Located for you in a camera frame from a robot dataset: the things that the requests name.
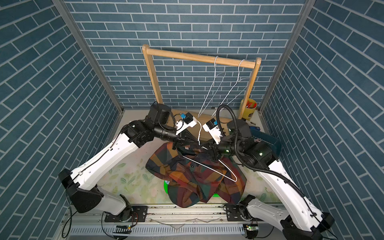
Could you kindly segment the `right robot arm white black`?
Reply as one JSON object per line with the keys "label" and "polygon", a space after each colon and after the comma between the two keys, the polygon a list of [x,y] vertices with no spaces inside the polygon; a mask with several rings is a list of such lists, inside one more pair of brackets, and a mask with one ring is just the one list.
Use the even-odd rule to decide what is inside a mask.
{"label": "right robot arm white black", "polygon": [[228,105],[216,110],[216,124],[209,124],[214,153],[236,156],[241,166],[257,172],[284,205],[279,209],[249,197],[244,203],[247,214],[280,230],[287,240],[323,240],[335,219],[322,212],[305,196],[285,170],[269,142],[256,143],[250,126],[236,118]]}

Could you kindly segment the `dark multicolour plaid shirt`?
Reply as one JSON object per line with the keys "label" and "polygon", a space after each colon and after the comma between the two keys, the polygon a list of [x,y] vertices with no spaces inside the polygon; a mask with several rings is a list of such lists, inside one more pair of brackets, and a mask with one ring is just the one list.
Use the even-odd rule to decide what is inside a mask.
{"label": "dark multicolour plaid shirt", "polygon": [[146,169],[157,178],[170,182],[168,196],[172,203],[181,208],[187,208],[199,202],[207,203],[215,193],[227,203],[240,202],[247,178],[231,157],[223,156],[221,161],[238,177],[236,183],[183,156],[235,179],[235,176],[219,160],[213,159],[208,150],[194,145],[176,149],[173,143],[164,143],[149,158]]}

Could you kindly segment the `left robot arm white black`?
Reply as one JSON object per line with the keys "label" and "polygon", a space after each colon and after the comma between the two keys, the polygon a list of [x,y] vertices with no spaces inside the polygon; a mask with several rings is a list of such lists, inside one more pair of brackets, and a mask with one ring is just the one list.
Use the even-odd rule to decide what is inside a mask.
{"label": "left robot arm white black", "polygon": [[117,137],[93,158],[73,170],[62,170],[59,179],[77,212],[100,210],[121,221],[128,220],[133,208],[127,198],[99,189],[97,183],[121,160],[154,138],[169,141],[172,145],[185,144],[188,140],[195,142],[196,139],[188,137],[184,131],[194,127],[197,119],[191,113],[182,114],[181,120],[174,122],[172,128],[166,127],[168,119],[173,117],[170,107],[155,102],[143,120],[124,125]]}

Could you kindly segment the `white wire hanger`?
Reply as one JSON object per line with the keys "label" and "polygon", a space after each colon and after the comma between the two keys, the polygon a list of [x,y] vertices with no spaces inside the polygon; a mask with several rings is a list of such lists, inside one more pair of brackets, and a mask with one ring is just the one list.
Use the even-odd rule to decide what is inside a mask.
{"label": "white wire hanger", "polygon": [[229,94],[231,93],[231,91],[233,90],[233,88],[241,81],[241,78],[240,78],[240,68],[241,68],[241,63],[244,62],[245,59],[242,59],[238,65],[238,75],[237,75],[237,80],[236,82],[234,83],[234,85],[231,87],[231,89],[228,91],[227,95],[224,97],[224,99],[222,100],[222,102],[220,103],[220,105],[222,105],[226,99],[228,98]]}
{"label": "white wire hanger", "polygon": [[[196,124],[199,124],[199,125],[200,125],[200,130],[199,130],[199,134],[198,134],[198,138],[197,138],[197,140],[198,140],[198,144],[200,145],[200,144],[201,144],[201,142],[200,142],[200,136],[201,136],[202,124],[201,124],[195,117],[193,117],[193,120],[192,120],[189,124],[187,124],[187,128],[193,128]],[[230,181],[232,181],[232,182],[234,182],[234,183],[236,183],[236,182],[238,181],[238,177],[234,174],[234,172],[233,172],[227,165],[225,165],[221,160],[219,160],[219,162],[220,162],[221,164],[223,164],[223,165],[227,168],[227,170],[229,170],[229,171],[235,176],[235,179],[229,178],[229,177],[227,177],[226,175],[224,175],[224,174],[222,174],[222,173],[216,171],[215,169],[212,169],[212,168],[210,168],[209,166],[206,166],[206,165],[204,165],[204,164],[202,164],[202,163],[199,163],[199,162],[197,162],[197,161],[195,161],[195,160],[193,160],[193,159],[190,159],[190,158],[188,158],[188,157],[186,157],[186,156],[183,156],[183,158],[185,158],[185,159],[187,159],[187,160],[189,160],[189,161],[192,161],[192,162],[194,162],[194,163],[196,163],[196,164],[199,164],[199,165],[201,165],[201,166],[203,166],[203,167],[205,167],[205,168],[207,168],[207,169],[209,169],[209,170],[211,170],[211,171],[213,171],[213,172],[215,172],[215,173],[217,173],[217,174],[223,176],[224,178],[227,178],[228,180],[230,180]]]}
{"label": "white wire hanger", "polygon": [[205,110],[208,108],[208,106],[211,104],[213,98],[214,98],[215,95],[217,94],[218,89],[216,89],[216,92],[215,92],[215,93],[212,93],[212,94],[211,94],[211,92],[212,92],[212,90],[213,90],[213,87],[214,87],[214,85],[215,85],[215,83],[216,83],[216,79],[217,79],[217,77],[223,75],[223,76],[222,76],[222,80],[221,80],[221,82],[220,82],[220,84],[219,84],[219,86],[221,86],[221,85],[222,85],[222,82],[224,81],[224,78],[225,78],[225,76],[226,76],[226,73],[225,73],[225,72],[220,72],[220,73],[217,74],[217,59],[218,59],[218,58],[219,58],[218,56],[215,57],[215,60],[214,60],[214,79],[213,79],[212,84],[211,84],[211,86],[210,86],[210,88],[209,88],[209,90],[208,90],[208,93],[207,93],[207,95],[206,95],[206,97],[205,97],[205,100],[204,100],[204,102],[203,102],[203,104],[202,104],[202,106],[201,106],[201,108],[200,108],[200,111],[199,111],[199,113],[198,113],[198,117],[200,117],[200,116],[205,112]]}

